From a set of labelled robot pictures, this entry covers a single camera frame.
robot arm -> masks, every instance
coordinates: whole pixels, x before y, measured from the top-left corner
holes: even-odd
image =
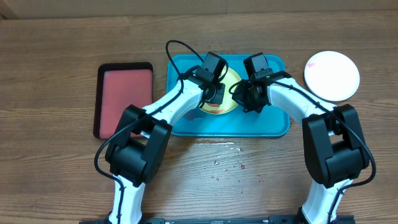
[[[199,88],[199,86],[189,80],[183,80],[184,82],[184,91],[177,98],[177,100],[173,101],[166,108],[162,110],[162,112],[153,115],[153,118],[159,121],[166,121],[167,124],[174,125],[185,113],[188,111],[195,109],[202,97],[203,90]],[[176,86],[168,92],[161,99],[156,101],[155,103],[143,107],[146,110],[146,113],[150,113],[156,110],[158,107],[164,105],[170,99],[175,97],[177,93],[181,89],[181,83],[177,82]],[[146,138],[150,138],[150,134],[145,131],[141,131],[141,134]],[[121,221],[120,223],[130,223],[130,224],[138,224],[142,217],[141,212],[141,203],[142,197],[144,196],[145,183],[134,186],[134,184],[123,177],[123,175],[114,175],[116,178],[122,181],[124,185],[124,195],[123,202],[121,205]],[[111,223],[118,223],[118,207],[119,201],[121,198],[120,185],[118,182],[115,183],[115,192],[114,192],[114,202],[113,202],[113,210],[109,215],[109,221]]]
[[[364,142],[358,114],[350,105],[336,107],[318,99],[286,72],[274,73],[262,53],[247,58],[244,66],[249,80],[240,83],[233,94],[233,100],[243,106],[244,112],[260,113],[266,105],[276,106],[303,127],[305,163],[313,182],[296,223],[326,224],[338,190],[351,184],[367,168],[369,157],[350,133],[304,95],[337,115]],[[342,134],[343,140],[332,144],[329,136],[334,134]],[[336,220],[342,196],[332,211],[331,221]]]
[[[139,223],[142,217],[141,203],[145,184],[150,182],[159,170],[172,125],[185,113],[198,107],[202,100],[209,103],[220,103],[214,102],[216,100],[214,96],[220,94],[217,92],[220,88],[215,86],[219,85],[218,79],[225,63],[224,59],[209,52],[201,67],[193,67],[184,74],[187,76],[182,80],[183,90],[181,93],[182,83],[179,80],[170,92],[155,103],[145,106],[143,109],[131,105],[124,110],[116,132],[169,103],[161,111],[140,124],[119,133],[110,142],[105,159],[111,164],[111,172],[114,177],[123,183],[124,191],[123,197],[121,197],[120,185],[115,181],[113,211],[105,222],[113,224]],[[130,139],[131,132],[145,136],[148,139],[147,144],[144,145]]]
[[[318,99],[316,96],[313,96],[311,93],[307,92],[301,86],[299,86],[293,78],[283,78],[281,80],[278,80],[278,82],[289,86],[292,85],[293,87],[296,87],[304,91],[307,95],[311,96],[313,99],[317,99],[319,104],[321,104],[323,107],[329,109],[330,111],[334,110],[333,108],[335,107],[335,105],[327,103],[321,99]],[[267,87],[267,95],[269,103],[272,106],[276,106],[285,111],[298,124],[302,124],[303,119],[309,117],[310,115],[325,113],[316,105],[309,102],[300,93],[292,89],[286,88],[284,86],[280,86],[278,84],[269,85]],[[328,135],[333,135],[333,131],[329,131]],[[338,189],[348,184],[351,184],[352,182],[353,182],[352,179],[351,180],[345,179],[335,183],[330,188],[326,188],[323,184],[318,184],[313,180],[310,188],[310,193],[308,195],[308,199],[304,203],[301,209],[303,218],[308,223],[316,223],[316,224],[327,223],[328,212],[330,207],[332,206],[333,199],[335,198]],[[332,221],[336,219],[336,211],[342,197],[343,195],[340,195],[337,204],[333,209],[333,213],[331,216]]]

wooden table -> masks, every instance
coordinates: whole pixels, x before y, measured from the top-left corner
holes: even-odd
[[[361,84],[339,105],[358,110],[378,170],[372,183],[347,191],[338,213],[355,215],[358,223],[396,223],[398,11],[1,21],[1,223],[105,217],[114,183],[93,167],[102,143],[92,135],[96,70],[107,62],[149,61],[158,99],[165,93],[169,39],[201,53],[276,54],[301,85],[315,53],[350,57]],[[187,53],[180,46],[171,50]],[[235,153],[238,147],[244,151]],[[108,170],[106,162],[100,166]],[[369,174],[364,170],[360,179]],[[142,209],[147,217],[165,218],[295,214],[311,180],[295,123],[281,138],[173,137]]]

black cable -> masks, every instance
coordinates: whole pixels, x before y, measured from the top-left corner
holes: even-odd
[[[241,92],[236,92],[236,89],[235,89],[235,92],[232,92],[232,89],[233,89],[234,87],[238,86],[239,84],[244,83],[244,82],[249,82],[249,81],[247,81],[247,80],[241,80],[241,81],[239,81],[239,82],[234,83],[233,85],[231,85],[231,87],[230,87],[229,90],[228,90],[229,94],[231,94],[231,95],[240,94]]]
[[[131,127],[133,127],[133,126],[135,126],[135,125],[137,125],[137,124],[139,124],[139,123],[141,123],[142,121],[144,121],[144,120],[146,120],[146,119],[148,119],[148,118],[150,118],[152,115],[154,115],[154,114],[156,114],[156,113],[162,111],[162,109],[164,109],[166,106],[168,106],[169,104],[171,104],[171,103],[172,103],[175,99],[177,99],[177,98],[181,95],[181,93],[183,92],[183,89],[184,89],[183,77],[182,77],[180,71],[178,70],[177,66],[175,65],[173,59],[172,59],[171,56],[170,56],[170,53],[169,53],[169,44],[170,44],[170,43],[178,43],[178,44],[184,45],[186,48],[188,48],[189,50],[191,50],[196,56],[198,56],[198,58],[203,62],[203,59],[200,57],[200,55],[199,55],[195,50],[193,50],[189,45],[187,45],[186,43],[181,42],[181,41],[179,41],[179,40],[169,40],[169,41],[166,43],[166,46],[165,46],[165,48],[166,48],[166,54],[167,54],[167,57],[169,58],[171,64],[173,65],[175,71],[176,71],[177,74],[178,74],[178,79],[181,81],[181,89],[178,91],[178,93],[177,93],[172,99],[170,99],[170,100],[169,100],[168,102],[166,102],[164,105],[160,106],[159,108],[157,108],[157,109],[154,110],[153,112],[151,112],[151,113],[149,113],[149,114],[147,114],[147,115],[145,115],[145,116],[143,116],[143,117],[141,117],[141,118],[135,120],[135,121],[132,122],[131,124],[127,125],[126,127],[122,128],[122,129],[120,129],[118,132],[114,133],[107,141],[105,141],[105,142],[98,148],[98,150],[97,150],[97,152],[96,152],[96,154],[95,154],[95,157],[94,157],[94,167],[95,167],[95,169],[96,169],[100,174],[102,174],[103,176],[105,176],[105,177],[107,177],[107,178],[109,178],[109,179],[112,179],[112,180],[116,181],[116,182],[120,185],[120,191],[121,191],[121,192],[120,192],[120,199],[119,199],[119,205],[118,205],[118,215],[117,215],[118,224],[120,224],[120,220],[121,220],[121,207],[122,207],[122,201],[123,201],[123,195],[124,195],[124,185],[123,185],[123,183],[122,183],[122,181],[121,181],[120,179],[114,177],[113,175],[107,174],[105,171],[101,170],[100,167],[99,167],[99,165],[98,165],[98,159],[99,159],[99,157],[100,157],[100,154],[101,154],[102,150],[103,150],[103,149],[112,141],[112,139],[114,139],[118,134],[120,134],[120,133],[122,133],[123,131],[125,131],[125,130],[127,130],[127,129],[129,129],[129,128],[131,128]],[[190,69],[187,70],[187,72],[189,72],[189,71],[192,72],[192,71],[194,71],[195,69],[197,69],[198,67],[199,67],[199,66],[197,65],[197,66],[195,66],[195,67],[193,67],[193,68],[190,68]]]
[[[293,85],[287,85],[285,83],[281,83],[281,82],[277,82],[277,81],[270,81],[270,82],[271,83],[275,83],[275,84],[280,85],[280,86],[284,86],[286,88],[289,88],[291,90],[294,90],[294,91],[300,93],[302,96],[306,97],[306,99],[308,99],[311,103],[313,103],[314,105],[319,107],[321,110],[323,110],[324,112],[326,112],[329,115],[331,115],[333,118],[335,118],[342,125],[342,127],[345,128],[345,130],[347,130],[349,133],[351,133],[356,138],[356,140],[359,142],[361,147],[369,155],[369,159],[370,159],[371,165],[372,165],[372,173],[371,173],[371,175],[369,176],[369,178],[367,178],[364,181],[361,181],[361,182],[358,182],[358,183],[354,183],[354,184],[349,184],[347,186],[344,186],[344,187],[338,189],[337,194],[336,194],[336,196],[335,196],[335,198],[333,200],[333,203],[332,203],[332,205],[331,205],[331,207],[329,209],[329,213],[328,213],[327,224],[330,224],[330,219],[331,219],[333,210],[336,207],[336,204],[337,204],[338,198],[340,197],[340,194],[343,194],[343,191],[348,189],[348,188],[362,186],[362,185],[368,184],[370,181],[372,181],[374,179],[374,176],[376,175],[376,161],[374,160],[373,155],[372,155],[371,151],[369,150],[369,148],[365,145],[365,143],[362,142],[361,138],[359,138],[359,136],[350,127],[348,127],[348,125],[343,120],[341,120],[339,117],[337,117],[337,115],[335,115],[332,111],[329,111],[328,109],[323,107],[319,102],[314,100],[311,96],[308,96],[304,91],[294,87]]]
[[[223,81],[223,79],[225,78],[226,74],[228,73],[229,65],[228,65],[228,62],[227,62],[227,61],[225,61],[225,66],[226,66],[225,73],[224,73],[223,76],[221,76],[221,77],[218,79],[218,82]]]
[[[198,69],[198,68],[200,68],[200,66],[199,66],[199,65],[195,65],[194,67],[189,68],[185,73],[181,74],[180,77],[181,77],[182,79],[187,79],[187,78],[191,75],[191,73],[192,73],[193,71],[195,71],[196,69]]]

